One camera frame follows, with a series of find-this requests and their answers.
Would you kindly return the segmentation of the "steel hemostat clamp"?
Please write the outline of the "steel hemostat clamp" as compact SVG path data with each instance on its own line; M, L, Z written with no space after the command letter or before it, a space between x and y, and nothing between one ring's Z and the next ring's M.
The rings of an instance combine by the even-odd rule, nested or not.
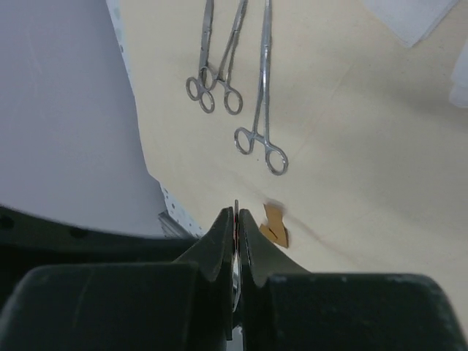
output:
M265 150L265 163L268 170L275 176L287 172L289 160L286 153L270 140L270 75L271 75L271 45L272 45L272 4L265 1L263 27L260 42L260 74L257 90L257 102L254 120L250 130L239 127L234 132L234 143L243 155L250 155L256 142L261 143Z

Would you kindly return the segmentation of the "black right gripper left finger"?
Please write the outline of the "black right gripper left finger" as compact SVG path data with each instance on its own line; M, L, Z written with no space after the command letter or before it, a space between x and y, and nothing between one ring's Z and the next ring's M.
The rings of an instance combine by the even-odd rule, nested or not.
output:
M154 240L1 210L3 350L224 350L233 333L233 224Z

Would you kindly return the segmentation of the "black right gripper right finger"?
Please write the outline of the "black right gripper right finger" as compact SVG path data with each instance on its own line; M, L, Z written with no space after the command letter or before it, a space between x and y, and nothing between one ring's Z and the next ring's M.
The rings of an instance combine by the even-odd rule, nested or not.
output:
M241 210L245 350L465 350L443 289L412 273L312 273Z

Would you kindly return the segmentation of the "steel tweezers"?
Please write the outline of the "steel tweezers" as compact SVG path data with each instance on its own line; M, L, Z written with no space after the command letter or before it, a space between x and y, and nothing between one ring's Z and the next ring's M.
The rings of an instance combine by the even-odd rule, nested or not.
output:
M240 259L239 259L239 248L238 248L238 217L239 217L239 204L238 200L235 200L234 205L234 232L233 232L233 240L234 240L234 260L233 260L233 314L238 311L238 304L241 297L241 278L240 278ZM233 325L233 340L232 340L232 347L230 350L242 350L242 332L241 329Z

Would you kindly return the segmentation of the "steel forceps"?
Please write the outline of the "steel forceps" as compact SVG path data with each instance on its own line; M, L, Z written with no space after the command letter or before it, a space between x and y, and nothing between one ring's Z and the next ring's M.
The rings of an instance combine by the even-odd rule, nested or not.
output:
M216 84L219 83L224 88L224 107L226 111L232 116L238 115L242 111L244 104L241 93L231 85L231 77L233 73L235 52L238 47L238 41L246 14L247 4L248 1L239 1L238 9L236 11L233 25L227 39L227 44L224 49L222 60L219 64L219 69L217 72L214 71L216 74Z

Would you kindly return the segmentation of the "steel scissors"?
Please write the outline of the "steel scissors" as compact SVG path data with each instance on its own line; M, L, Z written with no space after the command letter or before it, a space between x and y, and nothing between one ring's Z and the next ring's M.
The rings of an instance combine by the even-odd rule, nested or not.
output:
M214 1L205 1L203 26L200 43L200 58L195 77L186 80L186 92L192 101L198 101L205 113L212 113L215 108L211 90L216 85L215 72L209 67L208 57L211 40L211 29L214 13Z

